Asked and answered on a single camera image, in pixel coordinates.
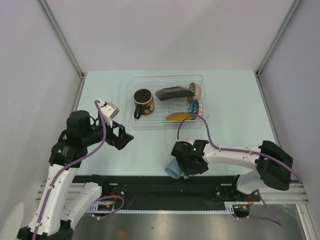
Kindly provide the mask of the light blue plastic cup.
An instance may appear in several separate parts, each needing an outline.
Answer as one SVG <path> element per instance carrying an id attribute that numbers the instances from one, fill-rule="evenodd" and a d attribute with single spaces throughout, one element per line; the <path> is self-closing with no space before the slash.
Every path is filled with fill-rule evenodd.
<path id="1" fill-rule="evenodd" d="M 166 174 L 173 178 L 178 180 L 182 176 L 182 171 L 180 169 L 180 166 L 178 164 L 178 161 L 176 159 L 173 159 L 164 169 Z"/>

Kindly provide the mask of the yellow round plate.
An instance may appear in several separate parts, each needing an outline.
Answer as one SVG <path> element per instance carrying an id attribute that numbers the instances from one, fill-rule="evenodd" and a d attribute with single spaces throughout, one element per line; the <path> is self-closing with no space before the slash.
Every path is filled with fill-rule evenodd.
<path id="1" fill-rule="evenodd" d="M 169 121 L 183 121 L 184 119 L 186 120 L 194 120 L 196 117 L 188 112 L 176 112 L 168 115 L 166 117 L 167 120 Z"/>

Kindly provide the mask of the red black lacquer cup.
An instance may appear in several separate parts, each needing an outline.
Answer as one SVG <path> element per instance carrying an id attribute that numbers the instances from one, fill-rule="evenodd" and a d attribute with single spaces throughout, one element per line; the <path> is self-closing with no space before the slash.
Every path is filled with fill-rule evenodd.
<path id="1" fill-rule="evenodd" d="M 155 109 L 153 94 L 146 88 L 138 89 L 133 94 L 135 111 L 133 117 L 139 119 L 141 116 L 147 116 L 153 113 Z"/>

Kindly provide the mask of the blue patterned bowl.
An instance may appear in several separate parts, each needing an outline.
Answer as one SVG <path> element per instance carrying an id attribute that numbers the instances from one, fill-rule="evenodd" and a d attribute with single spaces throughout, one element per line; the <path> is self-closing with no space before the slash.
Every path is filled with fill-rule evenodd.
<path id="1" fill-rule="evenodd" d="M 202 102 L 193 100 L 189 106 L 188 113 L 203 116 L 205 114 L 205 107 Z"/>

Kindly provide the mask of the black floral square plate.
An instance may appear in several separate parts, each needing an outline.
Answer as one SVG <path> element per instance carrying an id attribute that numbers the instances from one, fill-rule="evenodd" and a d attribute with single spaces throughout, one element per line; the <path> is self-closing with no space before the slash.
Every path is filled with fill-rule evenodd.
<path id="1" fill-rule="evenodd" d="M 193 97 L 195 94 L 182 86 L 173 86 L 162 88 L 155 92 L 155 95 L 160 101 L 174 99 L 174 98 L 188 98 Z"/>

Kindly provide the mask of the beige patterned bowl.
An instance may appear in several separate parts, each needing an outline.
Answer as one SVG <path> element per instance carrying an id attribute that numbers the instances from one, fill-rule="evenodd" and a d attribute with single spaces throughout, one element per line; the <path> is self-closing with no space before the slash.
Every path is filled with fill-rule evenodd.
<path id="1" fill-rule="evenodd" d="M 202 97 L 202 89 L 198 84 L 191 82 L 188 86 L 188 90 L 193 93 L 193 96 L 188 97 L 188 103 L 191 103 L 194 100 L 199 100 Z"/>

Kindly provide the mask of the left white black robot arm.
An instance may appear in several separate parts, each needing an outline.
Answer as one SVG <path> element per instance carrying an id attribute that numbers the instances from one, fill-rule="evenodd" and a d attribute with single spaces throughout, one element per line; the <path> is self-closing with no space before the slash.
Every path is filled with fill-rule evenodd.
<path id="1" fill-rule="evenodd" d="M 134 136 L 123 125 L 98 116 L 94 119 L 85 110 L 77 110 L 66 120 L 64 130 L 51 149 L 48 177 L 45 188 L 28 226 L 20 228 L 19 240 L 70 240 L 74 229 L 87 209 L 98 199 L 110 196 L 111 187 L 107 177 L 93 174 L 82 191 L 65 208 L 69 188 L 81 163 L 93 155 L 88 147 L 104 143 L 122 150 Z"/>

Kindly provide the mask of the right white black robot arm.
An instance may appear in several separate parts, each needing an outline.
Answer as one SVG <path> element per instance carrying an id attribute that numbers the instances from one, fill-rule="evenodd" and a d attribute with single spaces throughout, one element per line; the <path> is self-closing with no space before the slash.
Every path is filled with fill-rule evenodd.
<path id="1" fill-rule="evenodd" d="M 184 177 L 203 174 L 213 164 L 250 169 L 235 178 L 231 196 L 242 201 L 248 194 L 264 187 L 287 191 L 291 184 L 293 158 L 272 141 L 246 148 L 213 147 L 207 140 L 177 141 L 171 155 Z"/>

